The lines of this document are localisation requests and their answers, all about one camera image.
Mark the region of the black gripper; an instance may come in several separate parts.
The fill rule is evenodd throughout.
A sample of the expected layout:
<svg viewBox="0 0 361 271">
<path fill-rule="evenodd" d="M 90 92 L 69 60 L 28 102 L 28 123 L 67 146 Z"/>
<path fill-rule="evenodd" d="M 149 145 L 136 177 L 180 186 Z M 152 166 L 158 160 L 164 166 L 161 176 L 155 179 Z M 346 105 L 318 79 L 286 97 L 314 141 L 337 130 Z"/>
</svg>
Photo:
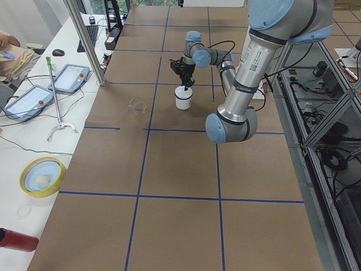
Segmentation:
<svg viewBox="0 0 361 271">
<path fill-rule="evenodd" d="M 181 57 L 178 60 L 178 71 L 179 71 L 179 77 L 182 81 L 181 86 L 184 86 L 185 90 L 192 87 L 195 83 L 195 80 L 192 78 L 193 73 L 195 71 L 195 65 L 187 64 L 185 62 L 185 58 Z"/>
</svg>

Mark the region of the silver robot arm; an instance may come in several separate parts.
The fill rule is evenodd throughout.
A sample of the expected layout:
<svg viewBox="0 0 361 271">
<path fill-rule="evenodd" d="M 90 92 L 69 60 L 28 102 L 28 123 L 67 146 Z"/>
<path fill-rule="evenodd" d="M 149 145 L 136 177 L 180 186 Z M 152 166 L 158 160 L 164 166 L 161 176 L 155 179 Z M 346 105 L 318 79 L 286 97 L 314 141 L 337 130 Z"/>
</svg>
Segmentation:
<svg viewBox="0 0 361 271">
<path fill-rule="evenodd" d="M 276 51 L 285 45 L 314 43 L 326 39 L 332 29 L 334 1 L 252 1 L 248 10 L 250 41 L 239 68 L 229 51 L 201 43 L 201 34 L 189 31 L 183 56 L 170 62 L 186 88 L 194 83 L 196 67 L 218 68 L 227 94 L 216 113 L 206 118 L 205 129 L 214 143 L 241 142 L 257 130 L 257 115 L 250 106 Z"/>
</svg>

